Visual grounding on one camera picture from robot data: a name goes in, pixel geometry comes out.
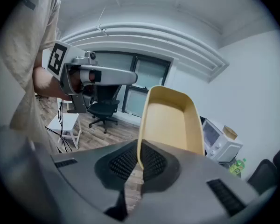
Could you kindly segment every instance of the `ceiling pipe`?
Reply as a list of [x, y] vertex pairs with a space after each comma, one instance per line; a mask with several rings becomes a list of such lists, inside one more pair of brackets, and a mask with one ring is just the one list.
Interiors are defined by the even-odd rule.
[[81, 49], [90, 49], [90, 50], [110, 50], [110, 51], [126, 51], [126, 52], [137, 52], [139, 50], [145, 51], [145, 54], [148, 56], [153, 56], [153, 53], [158, 53], [161, 54], [162, 56], [166, 57], [175, 57], [176, 61], [178, 64], [183, 64], [189, 69], [192, 69], [195, 71], [195, 73], [199, 73], [200, 75], [197, 76], [195, 74], [195, 77], [201, 78], [202, 80], [206, 81], [209, 83], [209, 80], [213, 77], [213, 72], [210, 72], [210, 70], [205, 70], [205, 65], [201, 63], [200, 61], [197, 60], [192, 60], [192, 58], [189, 58], [185, 55], [179, 55], [176, 51], [172, 51], [170, 49], [166, 48], [160, 48], [156, 46], [150, 46], [150, 45], [145, 45], [144, 43], [134, 43], [134, 42], [129, 42], [129, 41], [123, 41], [123, 42], [115, 42], [114, 40], [112, 41], [98, 41], [97, 39], [94, 38], [94, 41], [91, 41], [90, 39], [85, 39], [77, 42], [77, 44], [72, 44], [74, 46], [77, 46]]
[[[189, 43], [189, 42], [185, 42], [184, 40], [181, 39], [177, 39], [177, 38], [173, 38], [171, 36], [168, 35], [164, 35], [164, 34], [158, 34], [155, 33], [154, 31], [159, 31], [157, 30], [157, 28], [160, 28], [160, 26], [154, 25], [153, 24], [149, 24], [149, 26], [144, 26], [143, 23], [140, 23], [142, 26], [141, 27], [134, 27], [134, 28], [130, 28], [128, 26], [131, 26], [131, 22], [129, 23], [109, 23], [109, 24], [100, 24], [99, 28], [100, 31], [103, 32], [105, 35], [140, 35], [140, 36], [148, 36], [148, 37], [153, 37], [153, 38], [157, 38], [157, 39], [162, 39], [162, 40], [166, 40], [169, 42], [173, 42], [179, 45], [182, 45], [184, 47], [187, 47], [195, 52], [197, 52], [198, 54], [203, 55], [204, 57], [208, 58], [210, 61], [212, 61], [213, 63], [215, 63], [217, 66], [222, 67], [223, 65], [228, 65], [228, 62], [226, 60], [224, 60], [213, 48], [209, 47], [208, 45], [204, 44], [201, 45], [201, 41], [192, 38], [190, 40], [190, 42], [193, 42], [193, 44], [199, 46], [200, 48], [204, 48], [204, 50], [206, 50], [207, 52], [205, 52], [204, 50], [199, 49], [197, 46]], [[166, 32], [169, 31], [167, 28], [161, 29], [161, 32], [170, 34], [170, 35], [174, 35], [173, 32]], [[84, 29], [82, 31], [73, 33], [69, 36], [66, 36], [64, 38], [61, 39], [61, 41], [63, 42], [67, 42], [67, 43], [71, 43], [71, 42], [76, 42], [79, 39], [84, 39], [85, 37], [87, 38], [92, 38], [98, 35], [98, 27], [92, 27], [92, 28], [88, 28], [88, 29]], [[183, 36], [178, 36], [178, 38], [182, 38], [185, 39], [187, 37]], [[210, 55], [210, 53], [212, 55], [214, 55], [217, 59], [219, 59], [219, 62], [217, 59], [214, 59], [214, 57], [212, 57]]]
[[[142, 47], [141, 50], [150, 52], [150, 55], [152, 53], [158, 53], [158, 54], [162, 53], [167, 57], [179, 57], [179, 59], [185, 59], [188, 62], [191, 62], [191, 67], [195, 67], [196, 69], [199, 69], [201, 72], [207, 74], [208, 76], [214, 73], [216, 70], [221, 69], [217, 67], [212, 61], [209, 61], [205, 57], [200, 56], [199, 54], [196, 54], [196, 52], [193, 52], [191, 50], [186, 50], [186, 52], [189, 52], [189, 54], [193, 54], [193, 56], [187, 56], [185, 54], [184, 49], [180, 47], [172, 47], [172, 46], [159, 47], [158, 45], [151, 44], [150, 42], [146, 43], [143, 41], [143, 39], [147, 39], [147, 37], [127, 36], [127, 35], [111, 35], [109, 37], [110, 39], [104, 39], [104, 36], [102, 34], [96, 34], [96, 36], [94, 37], [85, 38], [73, 42], [71, 43], [71, 45], [80, 47], [81, 49], [104, 50], [104, 51], [109, 50], [109, 48], [111, 48], [110, 51], [113, 50], [125, 51], [126, 48], [127, 49], [126, 52], [131, 52], [131, 53], [136, 52], [132, 48], [134, 47], [134, 45], [136, 45], [137, 47], [141, 46]], [[106, 48], [102, 49], [101, 46], [102, 44], [103, 46], [107, 44]]]
[[[145, 23], [145, 22], [114, 22], [114, 23], [100, 24], [99, 27], [101, 29], [104, 29], [104, 28], [143, 28], [143, 29], [165, 32], [165, 33], [168, 33], [171, 35], [178, 36], [178, 37], [188, 40], [190, 42], [193, 42], [194, 44], [206, 49], [208, 52], [213, 54], [218, 59], [222, 60], [223, 63], [228, 64], [228, 62], [215, 49], [213, 49], [209, 45], [205, 44], [204, 42], [202, 42], [186, 33], [183, 33], [183, 32], [171, 29], [171, 28], [167, 28], [164, 26], [155, 25], [155, 24], [151, 24], [151, 23]], [[70, 35], [63, 37], [61, 39], [61, 41], [66, 41], [72, 37], [76, 37], [78, 35], [82, 35], [84, 33], [88, 33], [88, 32], [94, 31], [94, 30], [96, 30], [95, 27], [86, 28], [86, 29], [80, 30], [78, 32], [74, 32]]]

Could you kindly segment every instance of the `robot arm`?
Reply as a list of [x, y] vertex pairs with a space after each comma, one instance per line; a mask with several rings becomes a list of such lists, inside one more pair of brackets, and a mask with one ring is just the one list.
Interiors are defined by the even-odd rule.
[[[59, 81], [63, 92], [71, 97], [74, 110], [71, 113], [86, 113], [89, 96], [84, 90], [75, 91], [70, 83], [70, 74], [80, 70], [82, 87], [87, 85], [123, 85], [137, 81], [135, 72], [98, 66], [94, 52], [84, 51], [69, 44], [56, 41], [50, 55], [47, 70]], [[95, 74], [95, 80], [89, 80], [89, 73]]]

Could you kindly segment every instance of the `green bottle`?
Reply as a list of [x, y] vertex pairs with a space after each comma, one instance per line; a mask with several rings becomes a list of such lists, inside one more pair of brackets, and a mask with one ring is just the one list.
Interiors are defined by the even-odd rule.
[[237, 160], [234, 164], [232, 164], [229, 168], [229, 172], [234, 175], [239, 174], [245, 168], [246, 159]]

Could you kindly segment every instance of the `small white table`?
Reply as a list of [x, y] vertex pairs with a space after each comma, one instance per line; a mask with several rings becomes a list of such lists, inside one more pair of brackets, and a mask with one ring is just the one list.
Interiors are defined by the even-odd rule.
[[[74, 129], [74, 125], [77, 120], [78, 120], [78, 124], [79, 124], [79, 133], [77, 136], [75, 136], [73, 133], [73, 129]], [[61, 131], [61, 125], [58, 120], [58, 114], [52, 119], [52, 121], [48, 125], [48, 128], [51, 130], [54, 130], [56, 132]], [[79, 114], [63, 113], [63, 133], [65, 133], [65, 132], [69, 132], [70, 135], [62, 134], [62, 137], [71, 138], [74, 142], [76, 149], [79, 149], [78, 143], [79, 143], [80, 135], [82, 133], [81, 124], [80, 124], [80, 120], [79, 120]], [[57, 142], [58, 146], [59, 146], [60, 140], [61, 140], [61, 138], [59, 137], [58, 142]]]
[[[60, 98], [57, 98], [57, 110], [59, 110], [61, 101], [62, 100]], [[66, 108], [67, 108], [67, 110], [69, 110], [70, 109], [69, 104], [72, 104], [72, 102], [70, 100], [63, 100], [63, 103], [66, 104]]]

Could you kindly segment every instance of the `hand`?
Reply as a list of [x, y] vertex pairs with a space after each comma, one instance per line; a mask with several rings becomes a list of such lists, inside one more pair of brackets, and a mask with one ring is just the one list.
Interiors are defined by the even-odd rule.
[[[89, 80], [94, 81], [94, 73], [89, 72]], [[70, 76], [71, 86], [73, 87], [74, 91], [79, 92], [81, 88], [81, 80], [80, 80], [80, 71], [73, 73]]]

